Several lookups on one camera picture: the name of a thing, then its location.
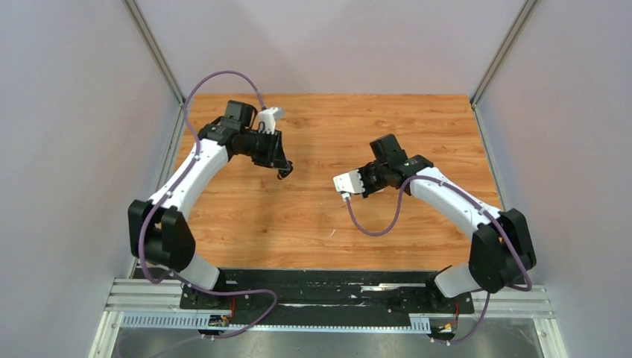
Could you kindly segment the black earbud charging case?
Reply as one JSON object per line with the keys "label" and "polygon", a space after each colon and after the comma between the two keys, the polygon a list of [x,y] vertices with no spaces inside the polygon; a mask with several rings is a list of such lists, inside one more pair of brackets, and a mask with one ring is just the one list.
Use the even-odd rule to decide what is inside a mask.
{"label": "black earbud charging case", "polygon": [[294,166],[293,163],[289,160],[287,162],[287,166],[285,168],[282,169],[278,169],[277,170],[277,175],[276,178],[278,180],[284,180],[285,178],[287,178],[292,172],[294,171]]}

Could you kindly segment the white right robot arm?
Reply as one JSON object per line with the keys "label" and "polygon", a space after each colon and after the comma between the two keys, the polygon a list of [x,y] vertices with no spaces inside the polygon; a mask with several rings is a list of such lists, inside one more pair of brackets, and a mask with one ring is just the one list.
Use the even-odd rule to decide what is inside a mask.
{"label": "white right robot arm", "polygon": [[430,160],[410,157],[393,134],[370,142],[375,159],[352,173],[363,198],[387,187],[399,197],[410,195],[447,217],[470,239],[465,263],[439,271],[426,290],[426,303],[444,311],[455,296],[505,287],[528,292],[533,282],[528,272],[537,257],[525,215],[518,209],[501,210],[484,203],[452,182]]}

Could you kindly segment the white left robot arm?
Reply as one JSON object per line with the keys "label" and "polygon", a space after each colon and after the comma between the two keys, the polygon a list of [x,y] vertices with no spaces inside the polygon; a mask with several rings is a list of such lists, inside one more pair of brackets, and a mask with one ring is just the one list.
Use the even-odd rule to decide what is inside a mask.
{"label": "white left robot arm", "polygon": [[223,271],[203,258],[188,219],[203,191],[234,156],[249,157],[255,166],[273,169],[278,179],[288,177],[294,167],[282,146],[277,122],[284,116],[280,107],[257,110],[254,106],[228,101],[222,116],[202,127],[188,157],[150,198],[133,201],[127,210],[130,250],[146,278],[150,266],[165,270],[200,290],[208,307],[222,307],[228,299]]}

